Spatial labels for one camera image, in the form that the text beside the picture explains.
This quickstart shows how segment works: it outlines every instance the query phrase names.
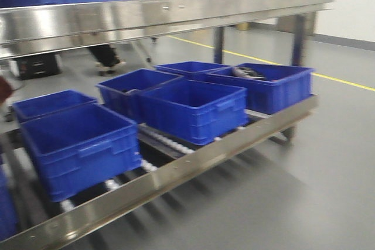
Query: gray floor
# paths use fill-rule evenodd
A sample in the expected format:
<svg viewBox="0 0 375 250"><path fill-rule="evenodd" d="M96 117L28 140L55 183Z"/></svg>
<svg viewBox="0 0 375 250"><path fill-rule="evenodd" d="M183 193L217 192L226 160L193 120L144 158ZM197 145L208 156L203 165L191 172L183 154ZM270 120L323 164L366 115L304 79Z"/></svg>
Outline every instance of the gray floor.
<svg viewBox="0 0 375 250"><path fill-rule="evenodd" d="M212 44L209 30L178 35ZM226 29L226 49L288 64L291 35ZM212 61L212 50L170 37L145 44L155 63ZM128 68L140 61L118 47ZM375 87L375 53L309 42L316 71ZM64 73L30 80L15 99L75 88L98 96L93 58L63 53ZM225 54L225 63L252 61ZM315 77L315 114L293 144L266 141L66 249L374 249L375 92ZM14 124L0 123L0 131Z"/></svg>

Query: metal frame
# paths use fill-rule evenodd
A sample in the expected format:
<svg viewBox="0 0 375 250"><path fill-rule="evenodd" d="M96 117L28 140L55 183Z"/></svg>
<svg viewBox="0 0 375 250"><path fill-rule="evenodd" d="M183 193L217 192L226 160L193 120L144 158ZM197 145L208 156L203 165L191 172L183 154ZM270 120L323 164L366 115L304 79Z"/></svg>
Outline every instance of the metal frame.
<svg viewBox="0 0 375 250"><path fill-rule="evenodd" d="M0 9L0 59L314 12L332 1L137 0Z"/></svg>
<svg viewBox="0 0 375 250"><path fill-rule="evenodd" d="M214 61L222 63L223 26L320 11L332 1L142 0L0 9L0 60L219 27ZM298 19L293 65L301 65L303 58L305 36L301 27L305 18ZM139 140L159 149L172 162L158 169L146 162L143 176L119 187L115 184L114 190L72 210L69 207L67 212L47 221L39 222L40 217L36 216L31 219L36 226L0 242L0 248L60 249L277 132L292 138L294 125L308 116L317 103L313 96L274 115L259 115L253 124L237 128L194 152L178 143L174 148L162 146L152 133L141 128L146 134L141 133ZM0 142L12 158L6 137L1 137ZM16 161L9 164L16 171L18 192L25 194L27 201L26 179Z"/></svg>
<svg viewBox="0 0 375 250"><path fill-rule="evenodd" d="M294 106L185 155L0 243L2 249L60 249L238 155L273 134L290 128L318 104L312 96Z"/></svg>

